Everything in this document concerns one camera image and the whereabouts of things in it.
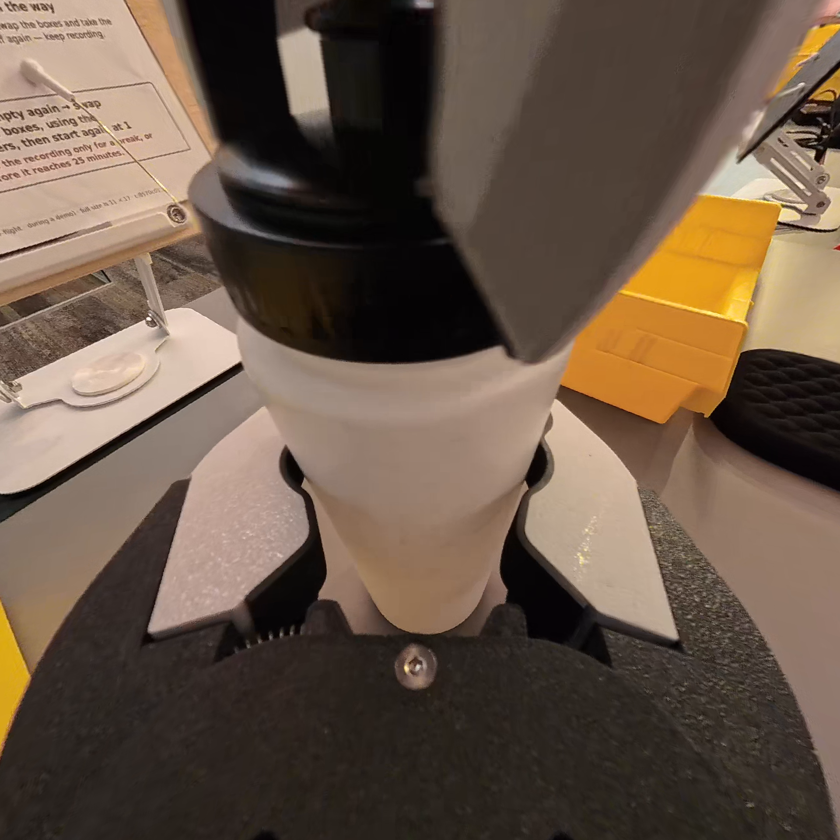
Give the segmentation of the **black mesh wrist pad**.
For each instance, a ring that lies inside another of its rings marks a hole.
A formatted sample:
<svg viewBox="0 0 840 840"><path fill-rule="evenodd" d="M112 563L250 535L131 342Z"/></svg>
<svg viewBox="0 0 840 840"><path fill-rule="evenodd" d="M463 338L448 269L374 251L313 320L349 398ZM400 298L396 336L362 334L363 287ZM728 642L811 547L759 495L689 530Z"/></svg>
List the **black mesh wrist pad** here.
<svg viewBox="0 0 840 840"><path fill-rule="evenodd" d="M752 455L839 490L837 362L784 350L744 351L710 421Z"/></svg>

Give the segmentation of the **black bottle lid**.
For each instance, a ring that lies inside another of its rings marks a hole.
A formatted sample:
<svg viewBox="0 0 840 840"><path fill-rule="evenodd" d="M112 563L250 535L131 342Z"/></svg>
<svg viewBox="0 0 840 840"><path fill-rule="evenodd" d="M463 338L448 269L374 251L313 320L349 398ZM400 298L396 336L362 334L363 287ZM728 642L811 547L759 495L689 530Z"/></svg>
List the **black bottle lid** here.
<svg viewBox="0 0 840 840"><path fill-rule="evenodd" d="M289 5L276 2L277 44ZM290 16L320 43L325 110L298 119L287 91L317 173L258 167L217 140L188 192L238 315L338 361L505 348L427 183L434 2L304 2Z"/></svg>

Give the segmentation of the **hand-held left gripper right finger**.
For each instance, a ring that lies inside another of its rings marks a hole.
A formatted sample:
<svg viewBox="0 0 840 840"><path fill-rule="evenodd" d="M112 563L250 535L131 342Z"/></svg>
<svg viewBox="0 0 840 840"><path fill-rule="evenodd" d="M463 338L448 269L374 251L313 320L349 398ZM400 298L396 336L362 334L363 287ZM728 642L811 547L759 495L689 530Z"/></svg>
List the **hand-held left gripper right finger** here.
<svg viewBox="0 0 840 840"><path fill-rule="evenodd" d="M635 478L557 401L504 542L501 580L530 638L585 647L606 630L679 643Z"/></svg>

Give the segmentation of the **tilted panel stand white base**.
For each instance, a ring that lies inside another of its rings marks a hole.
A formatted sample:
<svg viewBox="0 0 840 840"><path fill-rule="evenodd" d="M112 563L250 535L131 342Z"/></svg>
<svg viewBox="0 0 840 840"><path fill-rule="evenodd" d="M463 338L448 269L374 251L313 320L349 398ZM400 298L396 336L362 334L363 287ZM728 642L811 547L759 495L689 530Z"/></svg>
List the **tilted panel stand white base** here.
<svg viewBox="0 0 840 840"><path fill-rule="evenodd" d="M834 234L839 228L839 191L823 160L836 127L838 87L829 102L829 122L814 151L802 146L793 131L786 129L794 115L838 73L838 24L816 29L830 32L816 51L802 57L783 74L761 118L744 141L737 162L753 158L766 172L733 194L742 200L777 203L778 224L809 233Z"/></svg>

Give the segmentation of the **white plastic bottle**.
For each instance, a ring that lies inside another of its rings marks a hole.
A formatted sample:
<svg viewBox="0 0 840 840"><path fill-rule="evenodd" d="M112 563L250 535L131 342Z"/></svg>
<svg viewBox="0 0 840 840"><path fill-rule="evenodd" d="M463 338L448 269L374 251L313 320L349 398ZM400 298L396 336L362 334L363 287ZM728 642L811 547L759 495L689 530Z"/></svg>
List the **white plastic bottle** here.
<svg viewBox="0 0 840 840"><path fill-rule="evenodd" d="M571 355L415 364L294 350L243 319L245 372L378 611L410 634L474 612Z"/></svg>

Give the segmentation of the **yellow plastic bin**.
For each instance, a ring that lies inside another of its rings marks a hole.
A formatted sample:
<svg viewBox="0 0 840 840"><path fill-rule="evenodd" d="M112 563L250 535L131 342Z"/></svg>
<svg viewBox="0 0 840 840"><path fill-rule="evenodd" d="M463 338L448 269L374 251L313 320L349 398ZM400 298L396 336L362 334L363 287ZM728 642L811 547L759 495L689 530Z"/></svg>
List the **yellow plastic bin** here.
<svg viewBox="0 0 840 840"><path fill-rule="evenodd" d="M802 67L803 63L817 54L838 31L838 19L833 19L826 25L815 26L809 29L801 44L791 54L791 58L782 74L781 81L784 82L792 78L798 69Z"/></svg>
<svg viewBox="0 0 840 840"><path fill-rule="evenodd" d="M700 195L579 334L562 386L657 424L726 395L781 205Z"/></svg>
<svg viewBox="0 0 840 840"><path fill-rule="evenodd" d="M4 606L1 605L1 749L4 748L28 682L28 668Z"/></svg>

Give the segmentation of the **printed instruction sheet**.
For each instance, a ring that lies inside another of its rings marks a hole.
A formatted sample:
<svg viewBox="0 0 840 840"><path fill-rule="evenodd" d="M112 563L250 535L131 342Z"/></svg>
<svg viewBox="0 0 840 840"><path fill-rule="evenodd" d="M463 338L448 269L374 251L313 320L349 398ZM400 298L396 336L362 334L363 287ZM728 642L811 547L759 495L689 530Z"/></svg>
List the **printed instruction sheet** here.
<svg viewBox="0 0 840 840"><path fill-rule="evenodd" d="M1 249L186 199L209 161L127 2L1 3Z"/></svg>

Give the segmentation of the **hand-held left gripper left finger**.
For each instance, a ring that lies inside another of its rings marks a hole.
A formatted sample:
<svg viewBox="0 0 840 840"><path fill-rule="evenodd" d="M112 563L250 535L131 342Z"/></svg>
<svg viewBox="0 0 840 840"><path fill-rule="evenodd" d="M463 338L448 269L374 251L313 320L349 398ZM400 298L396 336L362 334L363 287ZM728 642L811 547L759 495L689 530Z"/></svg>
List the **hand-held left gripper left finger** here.
<svg viewBox="0 0 840 840"><path fill-rule="evenodd" d="M194 469L148 634L231 624L246 640L299 627L326 581L312 497L265 408Z"/></svg>

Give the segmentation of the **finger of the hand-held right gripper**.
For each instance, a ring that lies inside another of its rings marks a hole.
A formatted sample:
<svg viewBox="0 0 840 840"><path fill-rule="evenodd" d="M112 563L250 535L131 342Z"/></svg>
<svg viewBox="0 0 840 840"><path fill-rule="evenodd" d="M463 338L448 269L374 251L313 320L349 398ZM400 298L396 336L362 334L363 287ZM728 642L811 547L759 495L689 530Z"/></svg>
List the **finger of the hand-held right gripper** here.
<svg viewBox="0 0 840 840"><path fill-rule="evenodd" d="M277 3L181 1L181 18L222 149L258 167L316 174L317 152L287 98Z"/></svg>
<svg viewBox="0 0 840 840"><path fill-rule="evenodd" d="M434 201L510 356L572 341L684 216L805 1L439 2Z"/></svg>

